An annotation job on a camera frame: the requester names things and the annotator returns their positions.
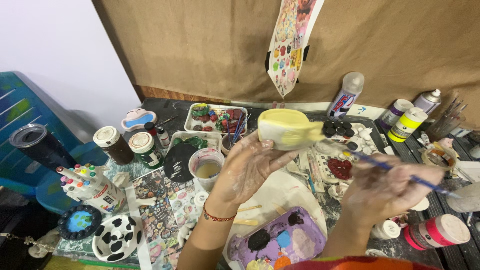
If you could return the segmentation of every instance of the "red clay heart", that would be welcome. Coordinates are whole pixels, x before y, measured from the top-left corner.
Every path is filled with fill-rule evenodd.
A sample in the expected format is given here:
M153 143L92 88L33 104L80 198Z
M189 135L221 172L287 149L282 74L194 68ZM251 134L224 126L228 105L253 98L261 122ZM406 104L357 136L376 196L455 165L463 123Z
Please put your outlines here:
M327 162L327 166L336 178L342 180L347 180L351 178L350 169L352 168L352 163L350 163L350 161L339 161L337 159L330 159Z

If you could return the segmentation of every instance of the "blue paint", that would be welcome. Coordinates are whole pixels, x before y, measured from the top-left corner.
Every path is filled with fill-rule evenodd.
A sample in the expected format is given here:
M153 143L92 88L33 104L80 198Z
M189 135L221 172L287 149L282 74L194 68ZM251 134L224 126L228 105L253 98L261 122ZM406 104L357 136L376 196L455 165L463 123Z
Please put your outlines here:
M283 231L281 232L277 237L276 237L276 242L281 248L285 248L290 245L290 235L288 234L288 231Z
M136 124L145 124L146 122L151 122L153 120L153 115L152 114L147 114L144 115L140 118L137 118L135 120L128 120L125 121L125 126L126 127L133 127Z
M92 224L92 214L87 211L77 211L73 213L67 221L67 229L70 232L78 232Z

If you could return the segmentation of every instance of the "black clay disc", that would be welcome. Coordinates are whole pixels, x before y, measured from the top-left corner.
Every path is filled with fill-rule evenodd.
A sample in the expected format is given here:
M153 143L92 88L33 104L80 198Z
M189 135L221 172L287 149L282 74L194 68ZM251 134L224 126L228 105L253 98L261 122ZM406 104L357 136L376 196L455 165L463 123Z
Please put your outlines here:
M186 143L179 143L172 147L163 162L165 175L177 183L193 179L192 174L188 170L188 161L196 151L197 149L194 146Z

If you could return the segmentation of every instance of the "orange paint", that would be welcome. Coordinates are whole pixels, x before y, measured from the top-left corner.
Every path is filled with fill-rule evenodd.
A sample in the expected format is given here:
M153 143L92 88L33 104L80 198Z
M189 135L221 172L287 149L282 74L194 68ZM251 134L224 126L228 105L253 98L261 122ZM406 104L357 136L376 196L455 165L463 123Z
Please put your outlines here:
M290 259L287 256L282 256L275 261L274 269L280 269L290 264Z

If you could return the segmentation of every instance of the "red string bracelet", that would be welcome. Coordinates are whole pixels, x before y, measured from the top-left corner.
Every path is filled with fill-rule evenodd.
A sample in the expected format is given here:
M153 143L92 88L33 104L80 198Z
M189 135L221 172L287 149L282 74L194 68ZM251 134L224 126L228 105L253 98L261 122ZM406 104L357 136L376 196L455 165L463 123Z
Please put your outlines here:
M205 219L207 220L208 218L211 218L213 221L230 221L232 219L235 218L235 216L237 215L237 213L235 213L235 215L233 215L233 217L230 217L230 218L227 218L227 219L221 219L221 218L217 218L217 217L214 217L212 215L210 215L207 210L205 210L205 204L207 203L207 201L205 201L204 203L204 217Z

